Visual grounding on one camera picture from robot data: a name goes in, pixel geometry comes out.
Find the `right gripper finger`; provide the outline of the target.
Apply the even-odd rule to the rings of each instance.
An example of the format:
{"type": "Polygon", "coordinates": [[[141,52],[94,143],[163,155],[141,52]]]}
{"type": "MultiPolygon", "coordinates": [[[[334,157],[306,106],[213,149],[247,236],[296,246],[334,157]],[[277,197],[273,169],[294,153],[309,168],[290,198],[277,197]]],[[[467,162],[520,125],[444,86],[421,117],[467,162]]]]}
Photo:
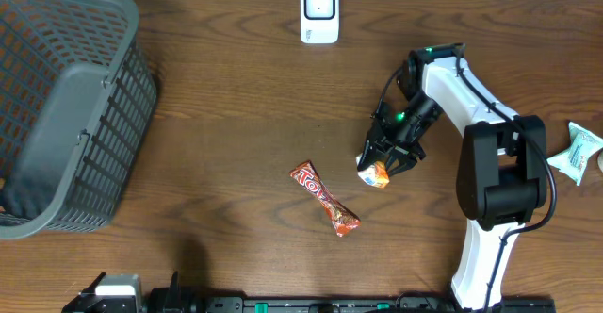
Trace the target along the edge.
{"type": "Polygon", "coordinates": [[[413,169],[419,160],[426,156],[419,143],[395,146],[388,153],[385,168],[389,176],[413,169]]]}
{"type": "Polygon", "coordinates": [[[362,154],[357,162],[357,171],[362,172],[376,162],[385,162],[389,157],[387,140],[366,139],[362,154]]]}

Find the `orange white snack packet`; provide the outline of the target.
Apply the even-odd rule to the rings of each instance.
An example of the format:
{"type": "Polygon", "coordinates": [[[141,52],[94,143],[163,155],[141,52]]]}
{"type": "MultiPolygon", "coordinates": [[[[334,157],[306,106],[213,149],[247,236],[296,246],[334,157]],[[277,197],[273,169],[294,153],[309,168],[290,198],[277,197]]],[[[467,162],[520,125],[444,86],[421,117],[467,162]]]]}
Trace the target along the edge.
{"type": "Polygon", "coordinates": [[[357,174],[367,185],[379,189],[385,188],[390,182],[389,175],[382,159],[378,159],[357,174]]]}

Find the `red Top snack bar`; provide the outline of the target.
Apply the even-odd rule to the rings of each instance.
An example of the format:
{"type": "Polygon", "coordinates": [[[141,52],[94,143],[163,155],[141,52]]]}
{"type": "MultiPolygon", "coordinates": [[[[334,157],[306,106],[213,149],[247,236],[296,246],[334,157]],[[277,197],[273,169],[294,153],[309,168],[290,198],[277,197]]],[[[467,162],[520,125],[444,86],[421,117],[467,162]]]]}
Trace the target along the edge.
{"type": "Polygon", "coordinates": [[[298,165],[289,175],[320,202],[339,237],[361,225],[360,219],[329,192],[310,160],[298,165]]]}

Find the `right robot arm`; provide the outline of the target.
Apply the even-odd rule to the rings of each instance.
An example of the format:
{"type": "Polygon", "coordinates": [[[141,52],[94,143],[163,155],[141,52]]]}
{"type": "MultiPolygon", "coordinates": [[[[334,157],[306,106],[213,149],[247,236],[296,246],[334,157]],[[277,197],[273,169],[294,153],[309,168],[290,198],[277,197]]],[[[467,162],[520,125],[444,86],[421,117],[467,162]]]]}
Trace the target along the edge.
{"type": "Polygon", "coordinates": [[[535,209],[555,205],[555,183],[543,121],[504,106],[471,72],[464,50],[453,43],[409,53],[389,79],[407,108],[396,112],[379,101],[356,164],[361,175],[409,171],[426,156],[421,137],[440,116],[451,120],[462,137],[456,197],[467,227],[448,308],[501,312],[507,304],[500,288],[513,245],[534,230],[535,209]]]}

